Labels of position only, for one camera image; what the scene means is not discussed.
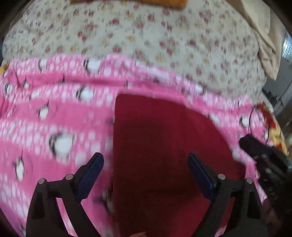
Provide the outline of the dark red garment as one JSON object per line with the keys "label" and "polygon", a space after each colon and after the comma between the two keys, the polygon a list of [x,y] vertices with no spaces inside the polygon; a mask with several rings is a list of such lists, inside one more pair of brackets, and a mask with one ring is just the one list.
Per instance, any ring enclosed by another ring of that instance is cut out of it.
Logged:
{"label": "dark red garment", "polygon": [[185,106],[120,94],[113,135],[114,216],[121,236],[191,236],[208,207],[187,158],[195,153],[217,173],[245,177],[211,120]]}

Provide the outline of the red yellow blanket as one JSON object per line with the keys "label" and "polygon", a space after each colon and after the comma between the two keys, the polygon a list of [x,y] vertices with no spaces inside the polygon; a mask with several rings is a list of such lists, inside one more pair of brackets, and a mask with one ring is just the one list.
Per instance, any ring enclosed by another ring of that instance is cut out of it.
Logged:
{"label": "red yellow blanket", "polygon": [[287,149],[282,129],[276,121],[275,116],[272,114],[272,111],[264,102],[258,103],[256,109],[260,111],[260,114],[263,116],[264,126],[266,127],[266,130],[263,132],[265,144],[273,145],[285,155],[288,155],[289,150]]}

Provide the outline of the black hair band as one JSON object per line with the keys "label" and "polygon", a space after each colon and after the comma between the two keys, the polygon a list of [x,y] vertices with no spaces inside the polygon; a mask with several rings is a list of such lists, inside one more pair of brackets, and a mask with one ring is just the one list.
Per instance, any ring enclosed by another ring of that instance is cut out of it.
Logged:
{"label": "black hair band", "polygon": [[260,105],[253,106],[248,118],[248,130],[252,136],[267,145],[270,140],[270,125],[261,109]]}

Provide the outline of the pink penguin blanket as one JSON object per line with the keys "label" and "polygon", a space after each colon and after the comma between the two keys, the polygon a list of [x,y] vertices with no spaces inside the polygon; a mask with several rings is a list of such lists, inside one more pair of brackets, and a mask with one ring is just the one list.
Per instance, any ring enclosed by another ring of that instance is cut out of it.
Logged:
{"label": "pink penguin blanket", "polygon": [[112,171],[114,104],[121,92],[181,103],[223,133],[233,158],[249,164],[237,141],[249,132],[247,96],[227,99],[173,71],[124,56],[54,55],[14,59],[1,67],[1,210],[20,236],[33,181],[74,171],[96,152],[105,155],[101,184]]}

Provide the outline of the floral cream bedsheet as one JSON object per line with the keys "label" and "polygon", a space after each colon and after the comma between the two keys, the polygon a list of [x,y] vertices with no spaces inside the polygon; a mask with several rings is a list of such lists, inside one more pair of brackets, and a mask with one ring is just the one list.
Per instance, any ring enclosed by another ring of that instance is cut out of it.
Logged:
{"label": "floral cream bedsheet", "polygon": [[5,60],[55,54],[129,56],[220,94],[257,97],[266,82],[253,30],[226,1],[182,10],[134,1],[32,1],[4,38]]}

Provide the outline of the beige curtain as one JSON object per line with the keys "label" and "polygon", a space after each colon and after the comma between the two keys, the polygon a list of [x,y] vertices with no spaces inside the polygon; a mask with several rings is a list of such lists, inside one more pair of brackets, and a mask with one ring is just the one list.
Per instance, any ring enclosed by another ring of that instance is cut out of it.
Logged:
{"label": "beige curtain", "polygon": [[284,25],[274,11],[262,0],[228,1],[247,21],[257,38],[258,56],[265,74],[276,80],[286,35]]}

